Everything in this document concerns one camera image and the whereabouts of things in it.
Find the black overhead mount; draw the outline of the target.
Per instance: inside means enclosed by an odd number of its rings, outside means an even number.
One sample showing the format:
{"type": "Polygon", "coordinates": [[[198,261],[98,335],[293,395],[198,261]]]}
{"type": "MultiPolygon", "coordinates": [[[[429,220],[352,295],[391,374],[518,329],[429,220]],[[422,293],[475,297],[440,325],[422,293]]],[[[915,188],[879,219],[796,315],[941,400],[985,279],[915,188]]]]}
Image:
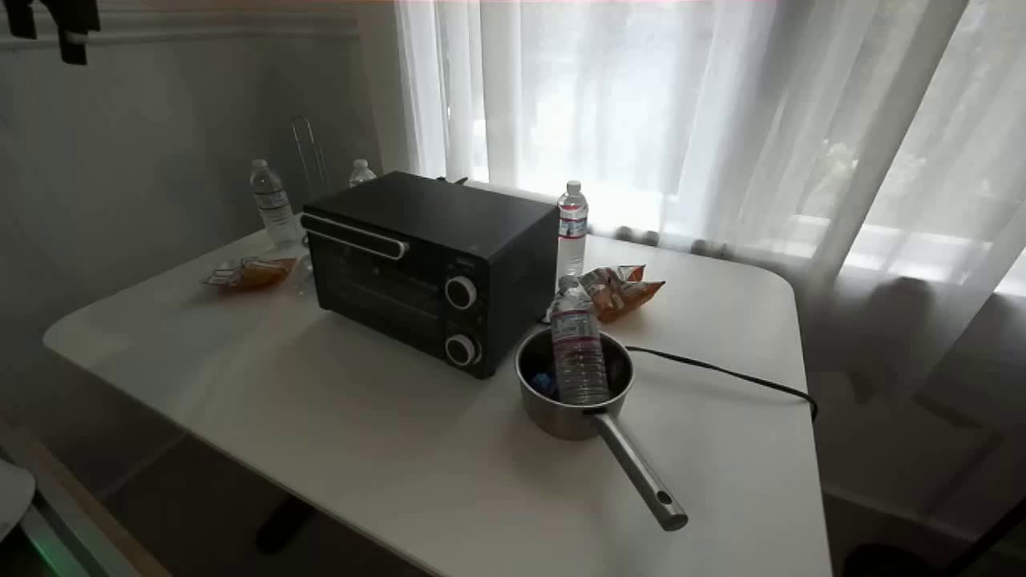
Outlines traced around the black overhead mount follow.
{"type": "Polygon", "coordinates": [[[98,32],[98,0],[4,0],[11,39],[38,34],[34,2],[42,2],[54,23],[59,61],[84,65],[87,43],[92,32],[98,32]]]}

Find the black toaster oven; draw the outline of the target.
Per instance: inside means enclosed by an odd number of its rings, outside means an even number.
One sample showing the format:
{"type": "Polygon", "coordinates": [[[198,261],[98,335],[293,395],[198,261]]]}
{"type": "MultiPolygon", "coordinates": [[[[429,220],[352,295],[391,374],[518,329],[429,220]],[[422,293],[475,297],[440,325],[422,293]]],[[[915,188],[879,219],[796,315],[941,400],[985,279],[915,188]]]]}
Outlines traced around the black toaster oven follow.
{"type": "Polygon", "coordinates": [[[486,378],[554,295],[558,209],[469,184],[385,174],[307,203],[316,302],[486,378]]]}

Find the water bottle in saucepan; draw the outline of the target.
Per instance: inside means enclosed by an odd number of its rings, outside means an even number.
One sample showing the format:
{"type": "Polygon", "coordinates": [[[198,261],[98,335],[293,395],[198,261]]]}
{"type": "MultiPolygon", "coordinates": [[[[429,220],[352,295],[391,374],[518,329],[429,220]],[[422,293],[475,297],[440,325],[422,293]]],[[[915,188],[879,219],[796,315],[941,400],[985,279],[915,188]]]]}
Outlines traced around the water bottle in saucepan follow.
{"type": "Polygon", "coordinates": [[[599,404],[610,396],[594,302],[577,277],[563,277],[558,282],[551,309],[551,357],[558,396],[563,404],[599,404]]]}

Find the water bottle far left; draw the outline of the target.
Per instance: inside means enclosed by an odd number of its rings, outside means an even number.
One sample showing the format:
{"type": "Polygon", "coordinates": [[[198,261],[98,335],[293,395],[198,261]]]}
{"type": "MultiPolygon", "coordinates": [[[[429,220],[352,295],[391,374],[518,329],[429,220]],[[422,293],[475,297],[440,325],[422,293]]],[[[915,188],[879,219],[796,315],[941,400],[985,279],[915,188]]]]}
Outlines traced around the water bottle far left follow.
{"type": "Polygon", "coordinates": [[[276,246],[293,246],[299,231],[293,231],[292,199],[282,186],[282,175],[270,168],[266,156],[255,156],[250,164],[250,193],[270,241],[276,246]]]}

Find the orange snack bag right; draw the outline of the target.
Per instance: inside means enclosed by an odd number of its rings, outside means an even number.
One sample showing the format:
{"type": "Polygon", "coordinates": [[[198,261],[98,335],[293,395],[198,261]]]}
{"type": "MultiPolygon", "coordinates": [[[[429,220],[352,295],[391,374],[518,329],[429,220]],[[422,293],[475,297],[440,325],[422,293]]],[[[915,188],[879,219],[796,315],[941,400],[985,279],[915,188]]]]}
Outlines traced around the orange snack bag right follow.
{"type": "Polygon", "coordinates": [[[582,277],[582,288],[601,325],[613,325],[648,305],[660,282],[648,282],[640,265],[599,265],[582,277]]]}

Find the water bottle cap back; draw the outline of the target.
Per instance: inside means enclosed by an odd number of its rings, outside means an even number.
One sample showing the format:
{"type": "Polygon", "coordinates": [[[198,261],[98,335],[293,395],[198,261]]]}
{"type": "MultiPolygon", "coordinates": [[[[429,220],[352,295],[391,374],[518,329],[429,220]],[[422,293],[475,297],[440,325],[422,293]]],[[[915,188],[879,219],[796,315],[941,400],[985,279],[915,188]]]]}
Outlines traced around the water bottle cap back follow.
{"type": "Polygon", "coordinates": [[[352,186],[361,186],[361,184],[368,184],[368,178],[375,178],[371,164],[368,164],[366,156],[354,156],[352,168],[349,168],[345,186],[352,188],[352,186]]]}

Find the black table base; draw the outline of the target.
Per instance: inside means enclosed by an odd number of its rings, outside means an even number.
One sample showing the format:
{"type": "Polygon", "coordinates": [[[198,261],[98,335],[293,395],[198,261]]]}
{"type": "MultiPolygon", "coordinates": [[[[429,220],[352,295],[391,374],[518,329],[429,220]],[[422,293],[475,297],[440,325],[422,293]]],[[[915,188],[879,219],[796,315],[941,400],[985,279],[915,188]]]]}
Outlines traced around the black table base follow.
{"type": "Polygon", "coordinates": [[[299,533],[300,527],[315,516],[315,507],[299,499],[299,498],[286,498],[271,516],[255,528],[254,546],[261,554],[276,554],[282,550],[299,533]]]}

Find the white sheer curtain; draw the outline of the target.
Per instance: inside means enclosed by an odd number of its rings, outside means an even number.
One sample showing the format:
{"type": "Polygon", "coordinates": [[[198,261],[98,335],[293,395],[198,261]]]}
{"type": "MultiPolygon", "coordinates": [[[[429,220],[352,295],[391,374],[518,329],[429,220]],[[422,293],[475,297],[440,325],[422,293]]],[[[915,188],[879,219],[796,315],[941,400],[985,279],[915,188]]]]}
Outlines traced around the white sheer curtain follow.
{"type": "Polygon", "coordinates": [[[810,295],[1023,285],[1026,0],[387,0],[412,164],[810,295]]]}

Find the water bottle behind oven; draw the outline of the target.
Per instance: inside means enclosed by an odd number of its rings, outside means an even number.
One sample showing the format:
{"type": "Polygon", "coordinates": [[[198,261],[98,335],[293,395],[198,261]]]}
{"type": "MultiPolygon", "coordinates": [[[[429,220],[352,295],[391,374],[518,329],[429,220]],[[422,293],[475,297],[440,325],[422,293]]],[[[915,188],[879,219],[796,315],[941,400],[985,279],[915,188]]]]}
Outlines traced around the water bottle behind oven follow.
{"type": "Polygon", "coordinates": [[[591,205],[582,186],[569,178],[558,199],[558,273],[575,277],[582,265],[591,235],[591,205]]]}

